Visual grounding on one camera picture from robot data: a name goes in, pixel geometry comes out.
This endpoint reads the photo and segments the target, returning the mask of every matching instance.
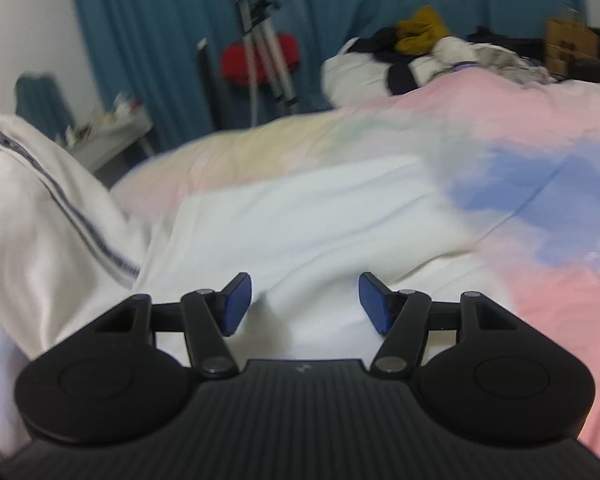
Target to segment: pile of clothes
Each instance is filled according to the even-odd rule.
[[[542,63],[542,39],[509,38],[478,27],[467,40],[453,36],[435,9],[424,6],[409,20],[381,28],[370,38],[348,41],[336,57],[325,62],[324,85],[327,89],[338,84],[351,88],[356,83],[353,78],[362,76],[365,89],[361,91],[368,96],[373,92],[400,95],[469,66],[519,84],[555,82]],[[347,73],[352,69],[358,70],[357,76]]]

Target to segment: red bag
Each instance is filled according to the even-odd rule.
[[[279,34],[278,41],[286,60],[286,66],[289,72],[292,72],[300,63],[298,42],[291,34]],[[258,84],[268,83],[267,73],[264,70],[262,58],[257,48],[255,49],[255,53]],[[221,66],[221,74],[224,79],[239,86],[249,86],[247,56],[242,43],[234,43],[222,53]]]

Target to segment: tripod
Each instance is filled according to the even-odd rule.
[[[255,0],[253,7],[249,0],[233,0],[237,6],[240,25],[243,31],[242,41],[247,59],[249,79],[249,98],[251,104],[251,126],[258,124],[258,81],[256,72],[257,48],[267,74],[267,80],[282,115],[298,113],[298,98],[294,89],[285,57],[280,48],[278,34],[269,19],[267,9],[280,8],[275,0]]]

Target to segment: gray cloth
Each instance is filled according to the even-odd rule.
[[[535,66],[518,54],[492,44],[475,44],[474,53],[480,66],[514,83],[555,83],[544,66]]]

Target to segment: blue curtain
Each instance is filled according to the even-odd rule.
[[[196,68],[196,44],[208,38],[218,73],[222,50],[240,39],[228,0],[75,0],[103,101],[126,91],[147,104],[160,149],[174,148],[211,131]],[[476,25],[511,36],[541,37],[544,20],[564,4],[584,10],[582,0],[280,0],[274,15],[280,32],[298,38],[301,67],[294,74],[304,111],[328,108],[320,92],[320,66],[353,36],[408,18],[432,4],[458,36]],[[226,127],[248,125],[248,97],[218,79]],[[261,99],[260,119],[273,117]]]

